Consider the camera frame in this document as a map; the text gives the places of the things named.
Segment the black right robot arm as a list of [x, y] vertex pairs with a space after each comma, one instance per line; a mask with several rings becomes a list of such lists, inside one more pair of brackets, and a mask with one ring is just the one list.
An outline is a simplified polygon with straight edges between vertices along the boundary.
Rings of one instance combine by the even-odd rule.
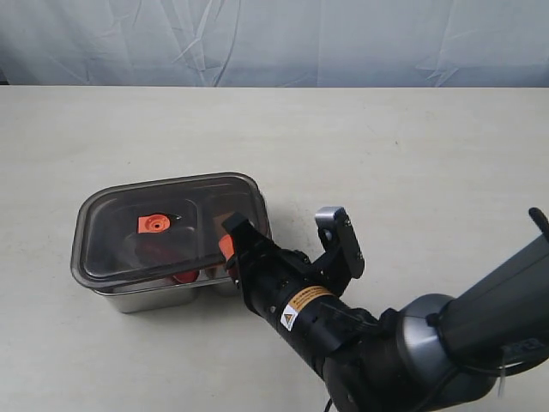
[[324, 252], [279, 247], [241, 214], [219, 246], [247, 308], [324, 382], [339, 411], [436, 411], [484, 397], [548, 359], [548, 220], [540, 235], [458, 297], [426, 294], [379, 317], [342, 301], [365, 268], [342, 207], [315, 216]]

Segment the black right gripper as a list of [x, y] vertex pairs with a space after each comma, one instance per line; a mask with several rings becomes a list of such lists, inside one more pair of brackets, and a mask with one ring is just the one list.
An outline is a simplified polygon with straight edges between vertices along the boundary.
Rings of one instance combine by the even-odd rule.
[[262, 235], [240, 213], [223, 223], [218, 242], [226, 273], [236, 279], [245, 305], [271, 326], [280, 326], [285, 308], [308, 287], [319, 286], [318, 271], [308, 257], [283, 249]]

